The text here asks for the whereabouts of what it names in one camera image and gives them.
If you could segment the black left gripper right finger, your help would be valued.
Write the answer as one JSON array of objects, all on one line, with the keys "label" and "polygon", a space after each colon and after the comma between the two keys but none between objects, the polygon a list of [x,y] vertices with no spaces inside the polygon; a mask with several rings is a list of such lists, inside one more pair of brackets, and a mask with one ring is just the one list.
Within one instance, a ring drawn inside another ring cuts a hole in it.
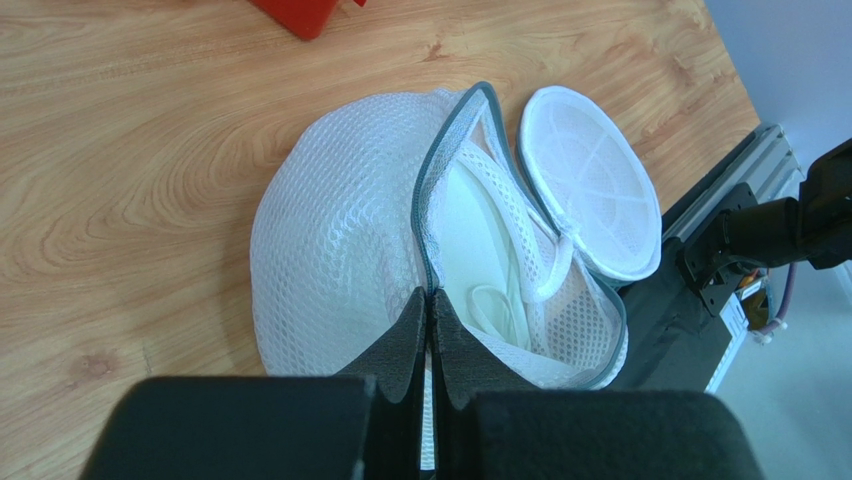
[{"label": "black left gripper right finger", "polygon": [[534,387],[433,295],[436,475],[440,479],[759,479],[740,423],[683,391]]}]

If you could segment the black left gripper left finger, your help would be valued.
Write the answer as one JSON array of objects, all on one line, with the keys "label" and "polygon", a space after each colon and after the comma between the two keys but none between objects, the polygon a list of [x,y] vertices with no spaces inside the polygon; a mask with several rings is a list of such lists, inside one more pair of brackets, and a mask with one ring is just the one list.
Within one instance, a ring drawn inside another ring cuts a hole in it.
[{"label": "black left gripper left finger", "polygon": [[417,479],[426,294],[338,373],[152,377],[103,428],[86,479]]}]

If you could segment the white bra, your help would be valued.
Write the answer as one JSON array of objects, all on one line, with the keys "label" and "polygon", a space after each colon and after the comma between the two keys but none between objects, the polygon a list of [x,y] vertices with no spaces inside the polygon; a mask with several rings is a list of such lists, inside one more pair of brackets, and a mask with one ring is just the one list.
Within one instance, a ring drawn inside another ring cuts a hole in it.
[{"label": "white bra", "polygon": [[484,177],[462,164],[451,167],[443,220],[444,290],[462,324],[530,348],[516,250]]}]

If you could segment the white mesh laundry bag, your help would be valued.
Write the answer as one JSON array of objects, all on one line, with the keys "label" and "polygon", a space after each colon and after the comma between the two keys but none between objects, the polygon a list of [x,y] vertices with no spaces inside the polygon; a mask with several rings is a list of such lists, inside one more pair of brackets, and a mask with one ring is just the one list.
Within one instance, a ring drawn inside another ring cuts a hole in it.
[{"label": "white mesh laundry bag", "polygon": [[267,373],[334,374],[390,329],[414,289],[445,292],[440,243],[456,164],[484,177],[498,202],[531,347],[476,332],[458,316],[461,324],[537,387],[598,389],[615,379],[629,342],[615,290],[661,261],[654,186],[612,119],[563,86],[533,94],[511,147],[487,82],[369,96],[300,136],[250,240]]}]

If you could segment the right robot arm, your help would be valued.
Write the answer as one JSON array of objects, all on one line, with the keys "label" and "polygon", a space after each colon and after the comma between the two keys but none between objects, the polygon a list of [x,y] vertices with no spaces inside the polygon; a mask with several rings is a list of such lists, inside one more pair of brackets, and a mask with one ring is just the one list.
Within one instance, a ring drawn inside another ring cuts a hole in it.
[{"label": "right robot arm", "polygon": [[850,259],[850,140],[811,165],[798,198],[758,204],[750,186],[734,186],[678,255],[686,285],[712,316],[755,269],[807,261],[821,270]]}]

